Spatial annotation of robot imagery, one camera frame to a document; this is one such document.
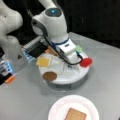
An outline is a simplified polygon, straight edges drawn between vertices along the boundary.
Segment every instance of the food item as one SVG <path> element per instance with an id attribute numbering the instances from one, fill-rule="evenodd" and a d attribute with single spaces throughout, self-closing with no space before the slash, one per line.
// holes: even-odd
<path id="1" fill-rule="evenodd" d="M 43 74 L 43 79 L 47 81 L 53 81 L 57 78 L 57 74 L 54 72 L 46 72 Z"/>
<path id="2" fill-rule="evenodd" d="M 44 58 L 44 57 L 39 57 L 37 60 L 36 65 L 40 66 L 40 67 L 48 67 L 50 64 L 50 59 L 48 58 Z"/>
<path id="3" fill-rule="evenodd" d="M 79 45 L 77 45 L 77 46 L 76 46 L 76 51 L 77 51 L 78 53 L 81 53 L 81 52 L 82 52 L 82 48 L 81 48 Z"/>
<path id="4" fill-rule="evenodd" d="M 70 108 L 65 120 L 85 120 L 87 115 L 83 112 Z"/>
<path id="5" fill-rule="evenodd" d="M 49 49 L 50 54 L 57 56 L 57 53 L 53 50 L 53 48 L 51 46 L 48 46 L 48 49 Z"/>

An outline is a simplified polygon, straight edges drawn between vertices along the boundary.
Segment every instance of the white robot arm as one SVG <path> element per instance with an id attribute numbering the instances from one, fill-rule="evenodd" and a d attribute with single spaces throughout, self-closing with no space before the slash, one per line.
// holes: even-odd
<path id="1" fill-rule="evenodd" d="M 21 15 L 8 8 L 3 0 L 0 0 L 0 45 L 5 53 L 4 58 L 12 64 L 15 72 L 18 72 L 27 60 L 17 38 L 7 34 L 18 29 L 22 24 Z"/>
<path id="2" fill-rule="evenodd" d="M 67 33 L 64 14 L 52 0 L 39 0 L 46 8 L 42 13 L 33 17 L 32 27 L 36 34 L 46 37 L 52 48 L 71 65 L 76 65 L 79 59 L 76 46 Z"/>

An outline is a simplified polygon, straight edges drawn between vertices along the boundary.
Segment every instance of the table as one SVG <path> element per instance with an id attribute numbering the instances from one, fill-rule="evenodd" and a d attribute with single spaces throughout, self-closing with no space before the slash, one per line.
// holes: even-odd
<path id="1" fill-rule="evenodd" d="M 69 36 L 93 59 L 84 84 L 72 91 L 55 91 L 43 81 L 34 60 L 10 85 L 0 87 L 0 120 L 47 120 L 51 106 L 66 95 L 81 95 L 91 100 L 98 109 L 100 120 L 118 120 L 120 49 L 74 33 Z"/>

